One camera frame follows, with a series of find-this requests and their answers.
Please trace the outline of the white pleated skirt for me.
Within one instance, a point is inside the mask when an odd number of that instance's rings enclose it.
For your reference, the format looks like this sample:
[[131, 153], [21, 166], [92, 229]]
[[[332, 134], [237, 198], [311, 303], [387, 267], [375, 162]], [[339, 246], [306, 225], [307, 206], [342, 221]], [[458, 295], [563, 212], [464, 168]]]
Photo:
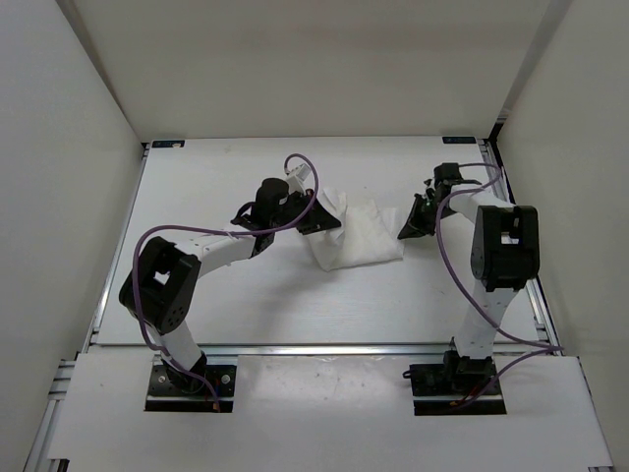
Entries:
[[349, 206], [347, 195], [339, 192], [340, 228], [306, 236], [320, 268], [332, 271], [402, 260], [404, 242], [397, 239], [404, 225], [397, 207], [379, 207], [374, 200]]

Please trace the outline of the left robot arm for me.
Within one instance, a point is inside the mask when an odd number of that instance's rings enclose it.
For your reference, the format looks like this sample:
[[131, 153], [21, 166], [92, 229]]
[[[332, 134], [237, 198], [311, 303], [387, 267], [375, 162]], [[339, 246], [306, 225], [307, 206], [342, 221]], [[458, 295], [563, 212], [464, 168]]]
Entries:
[[156, 236], [143, 247], [137, 274], [130, 273], [119, 292], [119, 302], [132, 316], [140, 303], [143, 329], [165, 348], [161, 353], [167, 379], [188, 394], [207, 387], [206, 357], [193, 341], [185, 318], [198, 280], [234, 262], [260, 255], [274, 242], [274, 231], [295, 222], [304, 236], [326, 236], [342, 227], [341, 211], [312, 189], [289, 193], [283, 188], [257, 191], [256, 199], [241, 206], [231, 220], [232, 232], [245, 236], [200, 236], [175, 244]]

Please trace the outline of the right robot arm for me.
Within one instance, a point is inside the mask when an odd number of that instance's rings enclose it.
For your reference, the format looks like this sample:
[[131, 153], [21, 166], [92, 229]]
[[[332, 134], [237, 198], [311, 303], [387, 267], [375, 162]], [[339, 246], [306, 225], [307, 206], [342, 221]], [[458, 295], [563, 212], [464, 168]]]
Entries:
[[[440, 223], [444, 215], [459, 213], [474, 224], [470, 268], [474, 290], [468, 292], [447, 259]], [[515, 296], [540, 270], [538, 212], [532, 206], [515, 206], [488, 190], [465, 182], [450, 190], [429, 188], [416, 194], [400, 240], [434, 235], [446, 269], [471, 305], [443, 367], [427, 374], [425, 383], [441, 383], [452, 392], [487, 382], [492, 373], [493, 344], [498, 334], [520, 344], [525, 339], [501, 328]]]

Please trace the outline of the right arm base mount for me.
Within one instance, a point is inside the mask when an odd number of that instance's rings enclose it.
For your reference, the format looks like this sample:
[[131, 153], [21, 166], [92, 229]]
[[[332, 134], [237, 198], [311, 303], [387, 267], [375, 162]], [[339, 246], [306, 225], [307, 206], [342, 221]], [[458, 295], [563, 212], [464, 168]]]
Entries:
[[412, 364], [402, 374], [410, 382], [415, 416], [505, 415], [506, 406], [491, 357], [461, 357], [448, 350], [441, 363]]

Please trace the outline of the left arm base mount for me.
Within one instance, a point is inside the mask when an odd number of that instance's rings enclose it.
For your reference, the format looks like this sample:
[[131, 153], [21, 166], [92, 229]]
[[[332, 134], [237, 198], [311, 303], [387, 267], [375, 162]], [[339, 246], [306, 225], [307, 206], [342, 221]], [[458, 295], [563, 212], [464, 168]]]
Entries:
[[206, 382], [175, 371], [164, 361], [153, 362], [146, 389], [146, 412], [232, 413], [237, 365], [207, 361]]

